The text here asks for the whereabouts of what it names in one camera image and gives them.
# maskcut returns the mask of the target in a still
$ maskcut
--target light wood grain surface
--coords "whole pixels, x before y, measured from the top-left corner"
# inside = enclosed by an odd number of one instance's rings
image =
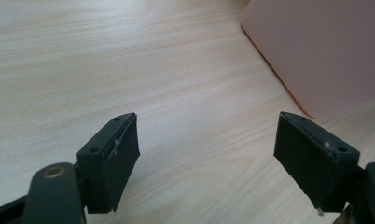
[[[303,114],[240,26],[247,0],[0,1],[0,205],[135,112],[142,156],[89,223],[331,223],[272,156]],[[375,100],[315,122],[375,161]]]

